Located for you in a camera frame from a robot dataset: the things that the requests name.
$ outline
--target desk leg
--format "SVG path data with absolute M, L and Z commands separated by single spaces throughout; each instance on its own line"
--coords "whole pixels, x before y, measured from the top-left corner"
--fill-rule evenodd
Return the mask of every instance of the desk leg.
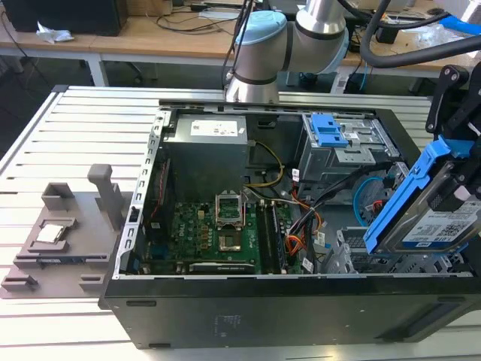
M 108 86 L 104 63 L 100 59 L 89 59 L 88 62 L 95 86 Z
M 6 61 L 8 63 L 8 66 L 12 68 L 15 74 L 23 73 L 23 66 L 18 56 L 7 56 Z
M 346 69 L 342 67 L 339 68 L 334 83 L 332 84 L 331 94 L 344 94 L 350 75 L 350 71 L 346 71 Z

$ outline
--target power supply label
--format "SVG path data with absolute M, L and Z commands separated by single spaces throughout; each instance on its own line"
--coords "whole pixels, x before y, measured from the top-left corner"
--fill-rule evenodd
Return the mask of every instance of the power supply label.
M 237 122 L 233 120 L 194 120 L 190 135 L 207 137 L 237 137 Z
M 434 212 L 426 215 L 403 240 L 405 247 L 439 247 L 448 245 L 477 221 L 480 201 L 467 201 L 456 212 Z

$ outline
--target computer case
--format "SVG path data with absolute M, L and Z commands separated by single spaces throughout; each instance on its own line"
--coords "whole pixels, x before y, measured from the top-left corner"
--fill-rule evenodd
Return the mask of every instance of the computer case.
M 127 21 L 126 0 L 4 0 L 18 32 L 36 32 L 37 22 L 77 34 L 117 36 Z

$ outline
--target robotic arm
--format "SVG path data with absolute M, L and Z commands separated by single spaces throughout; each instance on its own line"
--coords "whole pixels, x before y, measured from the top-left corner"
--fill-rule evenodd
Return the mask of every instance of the robotic arm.
M 277 103 L 277 72 L 334 71 L 349 42 L 343 14 L 343 7 L 333 0 L 308 0 L 295 22 L 274 11 L 252 13 L 244 39 L 241 42 L 241 35 L 236 39 L 238 61 L 227 101 Z

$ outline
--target wooden desk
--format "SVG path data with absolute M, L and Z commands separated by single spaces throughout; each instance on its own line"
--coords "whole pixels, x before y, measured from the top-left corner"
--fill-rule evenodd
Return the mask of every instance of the wooden desk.
M 195 16 L 196 14 L 175 14 L 168 19 L 179 22 Z M 119 36 L 115 38 L 98 36 L 90 44 L 90 50 L 96 53 L 224 59 L 231 45 L 232 36 L 227 32 L 187 35 L 161 29 L 154 23 L 155 21 L 155 17 L 130 17 Z M 212 24 L 210 20 L 199 18 L 180 24 L 169 24 L 163 19 L 159 23 L 175 29 L 191 29 Z M 232 20 L 218 26 L 233 33 L 234 23 Z M 215 29 L 218 28 L 212 25 L 207 31 Z
M 416 11 L 427 11 L 434 5 L 427 0 L 418 0 Z M 175 14 L 168 19 L 174 22 L 195 17 L 195 14 Z M 82 59 L 89 63 L 95 85 L 107 86 L 108 80 L 103 61 L 174 63 L 190 65 L 221 65 L 231 43 L 231 36 L 226 32 L 207 35 L 186 35 L 160 29 L 154 17 L 130 17 L 118 37 L 94 35 L 74 35 L 75 40 L 65 43 L 49 44 L 40 40 L 34 33 L 17 33 L 10 23 L 10 33 L 29 56 L 65 59 Z M 209 24 L 206 19 L 195 18 L 183 23 L 171 23 L 171 27 L 188 29 Z M 222 29 L 232 33 L 234 21 L 219 24 Z M 393 45 L 378 44 L 375 39 L 371 48 L 379 55 L 393 55 L 416 49 L 416 33 L 400 32 Z M 22 56 L 8 34 L 0 26 L 0 54 Z M 343 93 L 347 78 L 357 68 L 361 58 L 359 54 L 348 53 L 341 67 L 337 70 L 332 93 Z M 446 64 L 458 64 L 472 68 L 477 64 L 468 55 L 456 56 L 395 69 L 374 69 L 372 74 L 387 74 L 410 77 L 437 77 Z

